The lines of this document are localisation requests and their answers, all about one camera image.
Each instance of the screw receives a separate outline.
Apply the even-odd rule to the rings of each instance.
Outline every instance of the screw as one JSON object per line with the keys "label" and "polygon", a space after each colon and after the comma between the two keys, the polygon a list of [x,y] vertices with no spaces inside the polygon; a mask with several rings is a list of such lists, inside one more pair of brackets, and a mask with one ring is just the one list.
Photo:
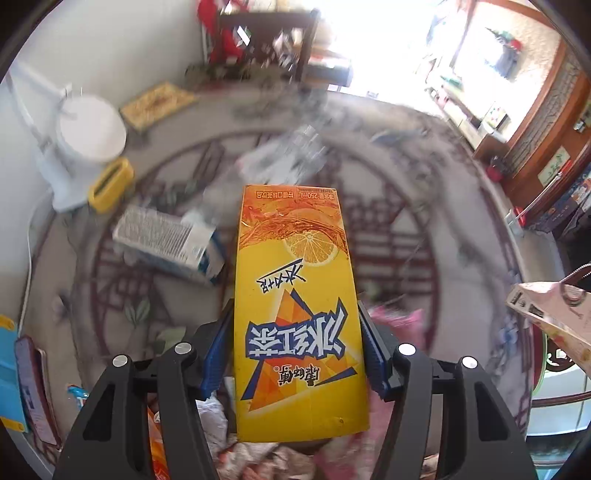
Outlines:
{"label": "screw", "polygon": [[462,365],[466,368],[476,368],[478,362],[475,358],[471,356],[465,356],[464,358],[462,358]]}
{"label": "screw", "polygon": [[415,354],[417,349],[410,343],[402,343],[398,346],[398,351],[405,356],[411,356]]}
{"label": "screw", "polygon": [[122,367],[127,363],[127,357],[125,355],[117,355],[113,359],[113,366]]}
{"label": "screw", "polygon": [[189,353],[191,351],[191,344],[187,342],[177,343],[174,346],[174,351],[177,352],[179,355],[184,355],[185,353]]}

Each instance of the yellow juice box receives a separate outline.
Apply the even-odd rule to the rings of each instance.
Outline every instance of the yellow juice box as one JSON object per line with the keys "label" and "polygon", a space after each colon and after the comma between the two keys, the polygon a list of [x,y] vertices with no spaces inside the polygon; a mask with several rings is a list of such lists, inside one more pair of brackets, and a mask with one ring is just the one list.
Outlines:
{"label": "yellow juice box", "polygon": [[366,430],[361,327],[336,190],[245,187],[235,297],[238,438]]}

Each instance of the pink plastic bag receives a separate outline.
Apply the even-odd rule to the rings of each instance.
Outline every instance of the pink plastic bag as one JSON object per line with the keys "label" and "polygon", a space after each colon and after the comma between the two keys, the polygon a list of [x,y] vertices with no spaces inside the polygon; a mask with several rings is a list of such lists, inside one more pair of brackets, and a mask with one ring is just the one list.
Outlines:
{"label": "pink plastic bag", "polygon": [[[425,346],[425,324],[422,310],[400,315],[396,310],[380,305],[368,309],[374,323],[387,325],[396,337],[419,349]],[[394,402],[383,402],[369,391],[369,430],[331,440],[314,456],[316,465],[329,480],[365,480],[371,477],[384,437],[388,430]]]}

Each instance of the lemon slice image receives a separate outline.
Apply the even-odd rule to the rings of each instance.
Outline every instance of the lemon slice image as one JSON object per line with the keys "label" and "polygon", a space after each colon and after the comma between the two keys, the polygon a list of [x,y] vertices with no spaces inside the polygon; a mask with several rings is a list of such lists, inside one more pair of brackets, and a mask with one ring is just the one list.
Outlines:
{"label": "lemon slice image", "polygon": [[326,265],[339,250],[326,234],[317,230],[292,233],[283,243],[295,258],[303,258],[305,264],[315,267]]}

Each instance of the blue gripper pad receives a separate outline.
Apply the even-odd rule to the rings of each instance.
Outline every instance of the blue gripper pad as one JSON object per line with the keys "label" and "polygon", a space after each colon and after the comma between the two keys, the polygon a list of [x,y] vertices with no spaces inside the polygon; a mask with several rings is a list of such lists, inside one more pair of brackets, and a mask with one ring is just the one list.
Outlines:
{"label": "blue gripper pad", "polygon": [[369,379],[369,384],[374,392],[376,392],[381,399],[384,399],[388,391],[388,357],[385,357],[378,346],[378,341],[372,331],[372,326],[368,323],[366,318],[367,311],[360,306],[359,321],[361,323],[361,338],[363,342],[363,361],[365,362],[365,375]]}
{"label": "blue gripper pad", "polygon": [[202,398],[209,398],[222,384],[223,373],[232,350],[233,315],[226,315],[203,361]]}

